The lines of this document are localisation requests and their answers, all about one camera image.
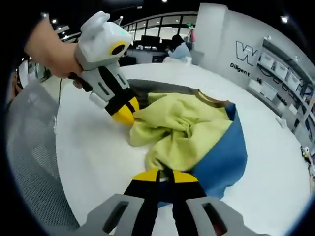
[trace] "ceiling light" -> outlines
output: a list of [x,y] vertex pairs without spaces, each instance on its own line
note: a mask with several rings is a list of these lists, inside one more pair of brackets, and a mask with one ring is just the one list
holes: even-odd
[[289,20],[289,17],[288,16],[281,16],[281,21],[282,21],[282,23],[287,23],[288,22],[288,20]]

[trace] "yellow-green towel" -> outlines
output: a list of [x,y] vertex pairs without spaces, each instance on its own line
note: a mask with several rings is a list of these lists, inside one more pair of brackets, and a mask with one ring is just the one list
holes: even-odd
[[149,93],[150,105],[134,113],[130,144],[155,143],[146,155],[146,169],[187,171],[197,164],[229,128],[225,108],[215,108],[195,95]]

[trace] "round table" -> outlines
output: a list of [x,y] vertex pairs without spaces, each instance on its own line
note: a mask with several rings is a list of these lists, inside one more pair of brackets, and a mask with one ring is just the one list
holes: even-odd
[[[236,104],[248,162],[243,177],[225,191],[225,203],[243,215],[257,233],[285,234],[310,197],[307,165],[300,144],[262,102],[231,81],[185,64],[139,64],[121,68],[128,79],[145,79],[200,89]],[[65,86],[57,116],[56,150],[60,178],[80,225],[87,214],[115,193],[123,193],[134,175],[145,171],[148,146],[128,144],[129,127],[114,122],[82,89]],[[177,235],[172,206],[159,209],[153,235]]]

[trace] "wall lettering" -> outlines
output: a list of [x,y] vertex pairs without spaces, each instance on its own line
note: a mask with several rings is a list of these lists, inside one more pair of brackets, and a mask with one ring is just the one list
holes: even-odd
[[254,66],[258,61],[258,50],[254,51],[251,46],[236,41],[236,57],[241,61],[246,60],[248,65]]
[[244,75],[247,75],[248,77],[250,76],[250,73],[243,70],[242,68],[240,68],[237,64],[231,63],[230,67],[232,67],[233,69],[237,70],[237,72],[243,73]]

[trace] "brown strap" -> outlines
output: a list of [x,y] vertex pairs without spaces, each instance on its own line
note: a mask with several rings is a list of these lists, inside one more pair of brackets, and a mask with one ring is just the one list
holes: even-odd
[[199,89],[192,89],[192,93],[198,98],[200,101],[206,103],[207,105],[215,108],[221,108],[221,107],[226,107],[228,106],[231,102],[226,100],[226,101],[219,101],[215,100],[211,97],[208,97],[207,95],[203,94]]

